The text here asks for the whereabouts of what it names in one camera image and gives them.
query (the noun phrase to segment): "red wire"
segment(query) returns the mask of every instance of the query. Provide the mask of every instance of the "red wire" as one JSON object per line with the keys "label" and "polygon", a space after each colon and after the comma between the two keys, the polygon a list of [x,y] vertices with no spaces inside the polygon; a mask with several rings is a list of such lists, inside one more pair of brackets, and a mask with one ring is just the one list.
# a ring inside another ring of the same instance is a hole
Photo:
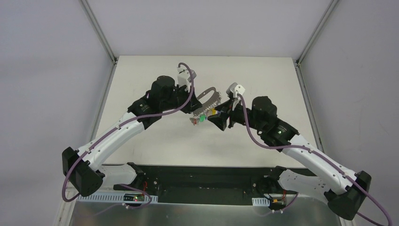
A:
{"label": "red wire", "polygon": [[144,183],[143,183],[143,186],[144,186],[144,188],[143,188],[143,191],[145,192],[145,189],[147,188],[147,181],[144,181]]}

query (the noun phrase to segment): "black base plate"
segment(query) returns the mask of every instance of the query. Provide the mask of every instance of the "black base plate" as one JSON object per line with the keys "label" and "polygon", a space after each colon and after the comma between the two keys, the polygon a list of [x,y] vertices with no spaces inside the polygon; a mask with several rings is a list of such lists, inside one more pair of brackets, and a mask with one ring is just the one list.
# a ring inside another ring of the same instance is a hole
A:
{"label": "black base plate", "polygon": [[[133,187],[143,189],[147,182],[146,192],[158,196],[158,202],[184,204],[252,205],[252,198],[264,197],[256,185],[273,169],[128,164],[145,172],[136,178]],[[291,170],[313,176],[308,169]],[[115,185],[114,190],[127,189]]]}

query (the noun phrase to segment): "robotic arm link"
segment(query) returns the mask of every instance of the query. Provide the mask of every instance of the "robotic arm link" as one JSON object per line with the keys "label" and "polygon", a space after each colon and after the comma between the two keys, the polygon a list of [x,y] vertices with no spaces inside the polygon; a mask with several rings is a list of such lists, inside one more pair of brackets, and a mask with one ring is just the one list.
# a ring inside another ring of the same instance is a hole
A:
{"label": "robotic arm link", "polygon": [[[105,166],[104,161],[122,144],[143,132],[162,116],[182,111],[191,113],[202,107],[194,93],[196,74],[186,64],[178,66],[178,85],[169,76],[162,75],[152,83],[151,90],[135,101],[128,111],[98,138],[78,148],[71,147],[62,153],[65,181],[63,200],[70,202],[82,195],[93,194],[101,186],[130,184],[136,178],[136,171],[129,165]],[[68,180],[79,194],[72,199],[65,197]]]}
{"label": "robotic arm link", "polygon": [[[138,181],[138,175],[143,175],[140,169],[132,164],[103,163],[126,141],[148,129],[162,116],[177,111],[192,113],[202,107],[194,93],[195,72],[186,64],[180,63],[178,73],[177,85],[171,77],[158,77],[152,83],[151,89],[129,106],[127,112],[103,134],[77,150],[68,147],[63,151],[64,201],[70,202],[78,195],[89,196],[101,186],[121,184],[125,188],[139,191],[126,185]],[[233,83],[226,92],[229,100],[216,106],[215,110],[218,113],[209,116],[208,121],[223,131],[227,127],[232,128],[235,123],[244,125],[257,145],[266,149],[276,149],[299,161],[315,174],[313,177],[304,176],[277,166],[257,183],[259,186],[256,189],[259,194],[273,193],[281,189],[296,191],[320,200],[335,214],[347,220],[354,218],[367,196],[384,212],[388,225],[391,225],[388,213],[368,194],[371,183],[369,174],[364,171],[356,173],[313,147],[298,130],[277,117],[277,107],[268,97],[256,97],[252,101],[252,108],[249,109],[246,108],[242,96],[245,89],[241,85]],[[266,145],[258,142],[250,129],[255,129]],[[72,199],[65,197],[68,181],[79,192]]]}

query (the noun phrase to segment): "metal plate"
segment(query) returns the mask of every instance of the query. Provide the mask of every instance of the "metal plate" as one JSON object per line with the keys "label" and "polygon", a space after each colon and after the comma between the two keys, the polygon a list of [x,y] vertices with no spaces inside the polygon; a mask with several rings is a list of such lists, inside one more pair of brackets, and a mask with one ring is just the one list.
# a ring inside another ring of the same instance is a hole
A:
{"label": "metal plate", "polygon": [[144,209],[127,210],[118,205],[92,218],[111,203],[76,202],[72,226],[339,226],[339,218],[327,205],[312,198],[299,197],[283,214],[276,212],[261,217],[270,210],[262,206],[227,206],[163,204]]}

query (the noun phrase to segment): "green object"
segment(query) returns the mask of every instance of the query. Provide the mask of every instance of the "green object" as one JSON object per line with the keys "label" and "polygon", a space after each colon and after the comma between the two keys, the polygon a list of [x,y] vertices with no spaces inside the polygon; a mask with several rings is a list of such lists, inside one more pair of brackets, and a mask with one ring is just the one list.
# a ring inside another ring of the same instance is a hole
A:
{"label": "green object", "polygon": [[206,115],[201,115],[201,116],[199,117],[199,121],[200,121],[200,122],[205,121],[205,119],[207,119],[207,116],[206,116]]}

